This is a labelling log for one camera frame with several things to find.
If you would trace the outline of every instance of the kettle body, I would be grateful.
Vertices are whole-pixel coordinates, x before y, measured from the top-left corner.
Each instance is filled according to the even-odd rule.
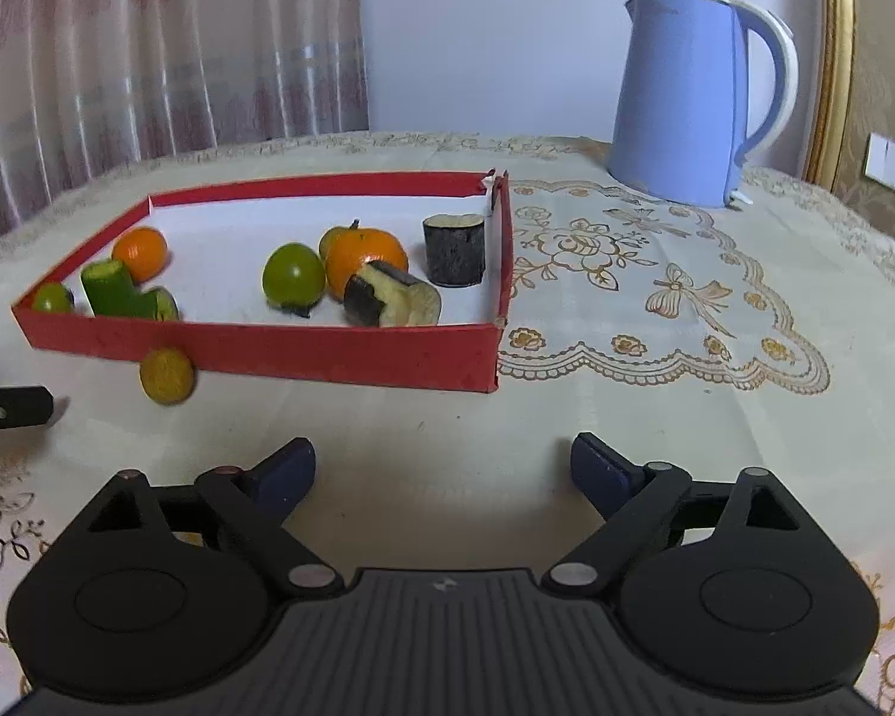
[[[754,147],[768,147],[795,106],[799,60],[792,32],[764,9],[734,0],[630,0],[630,50],[607,169],[625,185],[700,207],[727,205]],[[748,33],[775,66],[766,121],[746,136]]]

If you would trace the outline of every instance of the metal screw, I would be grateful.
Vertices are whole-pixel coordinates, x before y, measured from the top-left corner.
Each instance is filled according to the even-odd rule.
[[[288,572],[288,581],[301,589],[322,589],[335,580],[335,571],[320,562],[296,565]]]
[[[585,562],[561,562],[551,568],[551,579],[563,587],[586,587],[597,580],[597,569]]]

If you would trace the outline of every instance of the white wall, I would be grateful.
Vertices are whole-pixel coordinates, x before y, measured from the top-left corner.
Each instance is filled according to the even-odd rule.
[[[362,0],[371,126],[613,138],[630,24],[626,0]],[[751,161],[799,171],[811,126],[821,0],[747,0],[796,36],[792,121]],[[766,115],[772,64],[751,47],[750,126]]]

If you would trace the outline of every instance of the light switch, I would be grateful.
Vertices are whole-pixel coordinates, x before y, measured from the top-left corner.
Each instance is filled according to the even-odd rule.
[[[866,151],[866,177],[879,183],[885,177],[885,145],[888,140],[875,132],[869,135],[869,150]]]
[[[891,140],[885,143],[885,171],[882,174],[882,183],[888,188],[895,188],[895,142]]]

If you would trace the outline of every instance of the table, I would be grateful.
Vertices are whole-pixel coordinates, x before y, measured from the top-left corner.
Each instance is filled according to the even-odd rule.
[[[607,147],[379,133],[222,147],[117,169],[4,239],[0,384],[45,384],[66,401],[52,427],[0,434],[0,708],[25,686],[7,600],[118,468],[188,482],[305,435],[320,473],[289,529],[346,575],[539,571],[598,524],[565,464],[591,430],[697,478],[775,471],[880,600],[861,686],[895,713],[895,243],[769,169],[747,171],[752,206],[656,202],[613,182]],[[513,181],[516,294],[489,396],[206,373],[188,403],[160,408],[135,365],[33,351],[10,315],[55,261],[155,190],[492,168]]]

